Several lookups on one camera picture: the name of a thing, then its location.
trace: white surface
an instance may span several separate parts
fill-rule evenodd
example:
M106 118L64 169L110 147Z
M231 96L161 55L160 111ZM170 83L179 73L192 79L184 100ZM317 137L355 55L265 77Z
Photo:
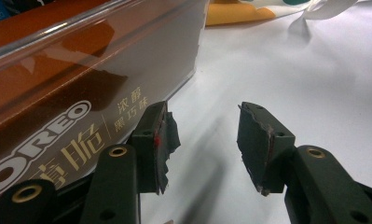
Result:
M299 16L206 29L197 73L169 101L182 142L170 185L142 195L143 223L289 223L283 194L259 195L241 161L243 101L372 187L372 1L327 21Z

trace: box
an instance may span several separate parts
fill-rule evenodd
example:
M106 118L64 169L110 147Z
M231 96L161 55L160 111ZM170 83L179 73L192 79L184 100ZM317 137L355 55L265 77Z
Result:
M0 194L31 178L58 189L90 172L148 105L192 76L205 8L59 0L0 21Z

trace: vertical line on box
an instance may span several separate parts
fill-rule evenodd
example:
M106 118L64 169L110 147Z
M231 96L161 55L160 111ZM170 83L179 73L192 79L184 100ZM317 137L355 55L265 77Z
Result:
M104 119L104 116L103 115L102 115L102 120L103 120L104 126L106 127L107 133L109 134L109 138L111 139L109 128L107 128L106 120Z

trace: white tabletop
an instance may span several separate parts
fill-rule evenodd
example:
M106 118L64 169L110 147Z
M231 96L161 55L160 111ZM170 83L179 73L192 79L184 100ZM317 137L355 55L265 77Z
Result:
M206 28L196 74L169 101L182 142L169 187L142 195L143 223L290 223L284 194L260 195L241 161L241 102L372 187L372 1L326 21L299 17Z

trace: brass ring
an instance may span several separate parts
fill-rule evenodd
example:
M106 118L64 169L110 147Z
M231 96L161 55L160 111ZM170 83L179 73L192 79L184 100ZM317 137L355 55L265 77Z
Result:
M127 149L124 147L115 147L112 148L109 152L111 157L121 157L127 153Z
M310 154L310 156L314 158L322 159L325 157L325 154L321 150L316 149L316 148L309 147L307 149L307 152Z
M17 190L17 192L13 194L11 200L14 203L28 202L32 200L33 198L35 198L37 195L39 195L41 190L42 188L40 185L33 184L30 186L26 186L26 187L23 187Z

